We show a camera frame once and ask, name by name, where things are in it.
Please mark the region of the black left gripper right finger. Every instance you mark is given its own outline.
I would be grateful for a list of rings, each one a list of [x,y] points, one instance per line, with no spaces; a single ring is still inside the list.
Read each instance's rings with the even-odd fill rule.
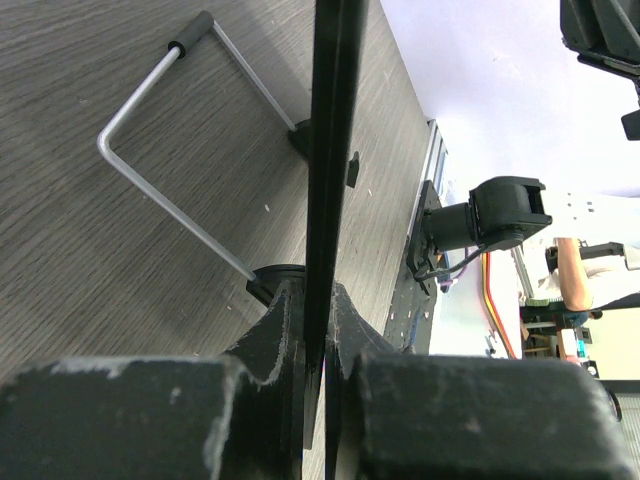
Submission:
[[[559,360],[395,349],[336,285],[326,338],[329,479],[633,479],[608,393]]]

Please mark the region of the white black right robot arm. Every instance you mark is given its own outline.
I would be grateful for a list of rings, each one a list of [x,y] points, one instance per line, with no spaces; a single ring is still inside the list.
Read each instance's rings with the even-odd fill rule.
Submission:
[[[580,63],[639,81],[638,2],[563,1],[560,27]],[[433,252],[509,250],[542,231],[637,248],[639,201],[553,191],[537,179],[499,176],[472,189],[465,202],[424,210],[416,224]]]

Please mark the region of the white whiteboard black frame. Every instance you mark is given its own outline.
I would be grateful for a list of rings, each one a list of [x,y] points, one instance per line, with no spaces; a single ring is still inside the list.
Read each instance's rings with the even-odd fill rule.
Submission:
[[[313,442],[322,387],[334,383],[327,335],[368,4],[315,4],[303,340],[303,445]]]

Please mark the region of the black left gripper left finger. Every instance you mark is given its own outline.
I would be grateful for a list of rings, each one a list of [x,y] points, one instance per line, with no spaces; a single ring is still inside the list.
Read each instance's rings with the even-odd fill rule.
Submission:
[[[303,287],[215,357],[68,357],[1,388],[5,479],[297,479]]]

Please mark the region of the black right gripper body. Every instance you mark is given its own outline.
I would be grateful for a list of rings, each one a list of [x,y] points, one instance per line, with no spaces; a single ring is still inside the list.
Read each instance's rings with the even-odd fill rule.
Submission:
[[[561,0],[560,30],[580,63],[639,87],[637,0]]]

